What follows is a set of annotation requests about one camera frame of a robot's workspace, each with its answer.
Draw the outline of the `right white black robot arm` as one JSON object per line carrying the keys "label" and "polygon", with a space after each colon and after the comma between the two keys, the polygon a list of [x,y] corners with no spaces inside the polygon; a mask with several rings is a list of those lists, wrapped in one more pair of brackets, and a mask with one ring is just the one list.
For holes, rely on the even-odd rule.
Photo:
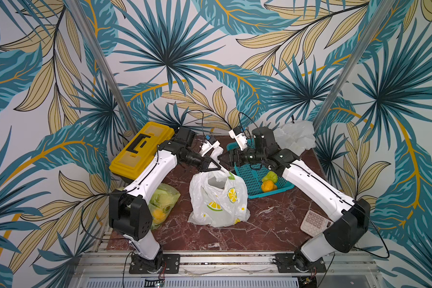
{"label": "right white black robot arm", "polygon": [[350,252],[368,231],[370,204],[340,192],[311,170],[300,156],[281,148],[270,128],[256,128],[252,135],[253,146],[250,146],[241,127],[230,130],[229,136],[239,147],[223,154],[222,160],[232,167],[262,165],[305,193],[332,222],[330,227],[295,251],[296,269],[306,271],[314,262],[333,252]]}

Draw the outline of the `white lemon print bag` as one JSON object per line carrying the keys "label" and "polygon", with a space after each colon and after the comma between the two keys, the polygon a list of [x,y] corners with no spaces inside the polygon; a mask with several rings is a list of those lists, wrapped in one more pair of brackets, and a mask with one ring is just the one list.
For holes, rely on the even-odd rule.
{"label": "white lemon print bag", "polygon": [[223,228],[250,218],[244,180],[224,168],[194,175],[189,195],[193,208],[189,223]]}

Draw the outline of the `yellow pear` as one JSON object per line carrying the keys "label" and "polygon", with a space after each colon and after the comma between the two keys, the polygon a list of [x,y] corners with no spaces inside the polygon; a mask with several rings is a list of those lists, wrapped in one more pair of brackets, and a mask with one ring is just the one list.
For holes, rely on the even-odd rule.
{"label": "yellow pear", "polygon": [[155,209],[152,211],[153,224],[160,225],[167,218],[167,214],[161,209]]}

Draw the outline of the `green plastic bag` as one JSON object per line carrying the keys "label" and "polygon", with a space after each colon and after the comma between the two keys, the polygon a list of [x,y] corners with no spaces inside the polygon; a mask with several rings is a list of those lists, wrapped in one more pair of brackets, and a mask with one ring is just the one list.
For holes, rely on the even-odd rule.
{"label": "green plastic bag", "polygon": [[[171,210],[178,202],[180,196],[180,192],[174,187],[163,183],[160,184],[152,195],[152,198],[148,205],[151,215],[153,210],[161,209],[167,214],[168,217],[171,213]],[[151,230],[157,230],[163,223],[164,222],[162,222],[160,225],[155,225],[152,221]]]}

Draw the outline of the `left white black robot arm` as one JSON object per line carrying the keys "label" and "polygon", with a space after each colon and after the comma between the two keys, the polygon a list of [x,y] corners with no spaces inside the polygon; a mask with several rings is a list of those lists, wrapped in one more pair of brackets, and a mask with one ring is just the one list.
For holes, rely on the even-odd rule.
{"label": "left white black robot arm", "polygon": [[160,183],[179,163],[199,172],[221,170],[213,158],[191,149],[194,137],[188,128],[175,134],[140,132],[124,150],[127,156],[141,157],[147,166],[122,191],[115,190],[110,196],[109,226],[134,247],[133,262],[149,271],[158,271],[165,264],[163,249],[151,231],[153,219],[148,207]]}

